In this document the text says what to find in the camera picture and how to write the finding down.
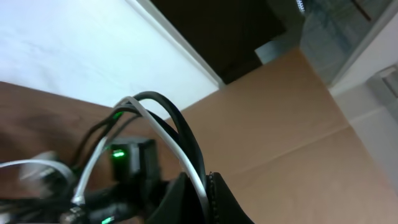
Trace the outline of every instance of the brown floor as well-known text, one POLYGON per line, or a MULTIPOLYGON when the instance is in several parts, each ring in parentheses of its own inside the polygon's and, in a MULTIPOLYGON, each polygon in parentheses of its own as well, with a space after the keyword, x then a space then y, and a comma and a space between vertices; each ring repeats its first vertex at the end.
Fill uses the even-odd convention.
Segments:
MULTIPOLYGON (((54 149, 70 158, 110 109, 0 83, 2 161, 54 149)), ((206 170, 220 172, 255 223, 398 223, 398 199, 298 49, 184 112, 206 170)), ((152 136, 143 121, 129 134, 152 136)), ((160 144, 165 176, 178 162, 160 144)), ((108 162, 91 188, 110 184, 108 162)), ((15 193, 2 170, 1 194, 15 193)))

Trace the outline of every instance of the gray cable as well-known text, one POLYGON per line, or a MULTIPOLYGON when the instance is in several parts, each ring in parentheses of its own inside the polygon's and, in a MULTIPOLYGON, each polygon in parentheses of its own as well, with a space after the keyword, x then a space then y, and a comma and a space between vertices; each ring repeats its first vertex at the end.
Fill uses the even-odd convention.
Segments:
POLYGON ((95 147, 93 155, 90 157, 90 160, 87 163, 87 166, 85 167, 83 173, 81 174, 79 183, 76 188, 76 192, 74 196, 72 197, 72 202, 77 204, 77 205, 82 205, 85 203, 85 198, 84 198, 84 193, 85 189, 87 186, 88 179, 90 178, 91 171, 94 168, 94 165, 96 164, 97 160, 100 158, 102 155, 102 152, 104 152, 104 146, 106 143, 106 137, 103 137, 101 141, 98 143, 98 145, 95 147))
POLYGON ((28 163, 36 163, 36 164, 50 166, 55 170, 59 171, 59 173, 61 173, 66 178, 67 181, 69 182, 72 181, 70 177, 73 177, 73 172, 65 164, 57 161, 49 161, 45 159, 23 159, 19 161, 3 162, 2 164, 0 164, 0 168, 4 168, 7 166, 28 164, 28 163))
POLYGON ((181 147, 167 134, 167 132, 161 127, 161 125, 148 113, 148 111, 133 97, 127 96, 123 98, 116 106, 119 106, 125 102, 129 101, 140 114, 149 121, 149 124, 156 131, 156 133, 166 142, 169 148, 172 150, 174 155, 179 159, 180 164, 183 169, 187 172, 189 178, 192 181, 192 185, 197 192, 200 205, 203 209, 205 219, 208 220, 208 209, 209 201, 207 198, 205 186, 203 186, 200 181, 199 175, 193 168, 191 161, 188 159, 187 155, 182 151, 181 147))

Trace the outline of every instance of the black device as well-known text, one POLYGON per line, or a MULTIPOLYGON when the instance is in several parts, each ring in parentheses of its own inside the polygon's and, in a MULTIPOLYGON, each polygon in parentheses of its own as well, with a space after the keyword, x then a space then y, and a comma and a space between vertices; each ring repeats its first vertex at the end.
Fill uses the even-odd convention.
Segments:
MULTIPOLYGON (((103 153, 109 155, 117 184, 107 189, 85 192, 84 200, 81 201, 73 200, 73 189, 78 186, 77 181, 57 187, 56 190, 52 188, 54 194, 46 198, 2 198, 0 213, 10 214, 8 223, 110 224, 138 216, 144 223, 150 224, 251 224, 252 221, 239 206, 221 174, 205 174, 200 148, 178 109, 158 93, 144 92, 134 98, 158 101, 170 113, 177 131, 155 114, 150 115, 181 147, 184 155, 192 163, 194 171, 198 174, 198 181, 205 189, 208 205, 203 203, 203 196, 199 195, 192 180, 194 178, 187 175, 189 172, 181 172, 172 181, 162 180, 156 142, 153 139, 137 136, 117 137, 131 121, 142 116, 142 110, 130 103, 123 103, 115 107, 108 118, 88 131, 76 151, 74 160, 68 165, 73 169, 76 180, 84 178, 81 177, 82 173, 84 175, 83 168, 90 165, 101 139, 109 134, 123 113, 136 114, 108 138, 103 149, 103 153), (90 147, 83 163, 79 164, 88 139, 100 128, 104 128, 102 133, 90 147)), ((49 183, 59 186, 56 182, 60 175, 54 178, 56 179, 49 180, 49 183)))

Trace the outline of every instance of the white cable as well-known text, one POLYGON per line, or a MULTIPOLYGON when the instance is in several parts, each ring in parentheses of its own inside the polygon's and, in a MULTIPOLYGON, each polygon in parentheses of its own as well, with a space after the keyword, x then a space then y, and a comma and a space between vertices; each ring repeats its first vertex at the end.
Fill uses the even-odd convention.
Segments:
POLYGON ((116 106, 123 104, 124 102, 129 101, 139 112, 140 114, 148 119, 149 124, 156 131, 156 133, 166 142, 166 144, 171 148, 174 155, 179 159, 182 167, 187 172, 189 178, 192 181, 192 185, 197 192, 203 213, 205 218, 208 218, 208 209, 209 209, 209 201, 207 198, 205 186, 203 186, 200 181, 199 175, 196 170, 193 168, 191 161, 188 159, 187 155, 182 151, 181 147, 170 137, 169 134, 161 127, 161 125, 148 113, 148 111, 133 97, 127 96, 123 98, 116 106))
POLYGON ((93 155, 90 157, 90 160, 88 161, 81 177, 79 180, 79 183, 76 188, 76 192, 74 196, 72 197, 72 202, 81 205, 85 203, 85 198, 84 198, 84 193, 85 189, 87 186, 88 179, 90 178, 91 171, 94 168, 94 165, 96 164, 97 160, 100 158, 103 148, 105 146, 106 142, 106 137, 103 137, 101 141, 98 143, 98 145, 95 147, 95 151, 93 155))
POLYGON ((19 161, 3 162, 2 164, 0 164, 0 168, 4 168, 7 166, 28 164, 28 163, 36 163, 36 164, 50 166, 55 170, 59 171, 59 173, 61 173, 66 178, 67 181, 69 182, 72 181, 70 177, 73 177, 73 172, 69 169, 68 166, 57 161, 49 161, 45 159, 23 159, 19 161))

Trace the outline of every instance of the white trim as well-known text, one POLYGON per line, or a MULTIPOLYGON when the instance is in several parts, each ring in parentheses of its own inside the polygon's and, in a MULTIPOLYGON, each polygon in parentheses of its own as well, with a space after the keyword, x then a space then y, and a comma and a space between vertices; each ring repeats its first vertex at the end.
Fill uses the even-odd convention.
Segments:
POLYGON ((149 0, 125 0, 140 16, 152 25, 163 37, 174 45, 184 57, 194 64, 206 77, 219 88, 225 86, 221 78, 182 37, 174 26, 149 0))
POLYGON ((398 13, 398 1, 392 0, 387 9, 383 12, 380 18, 374 23, 371 30, 366 34, 365 38, 355 48, 354 52, 349 56, 348 60, 340 68, 339 72, 334 77, 329 85, 329 88, 335 86, 342 78, 347 75, 348 69, 354 64, 359 56, 369 47, 371 42, 379 35, 380 31, 391 21, 391 19, 398 13))

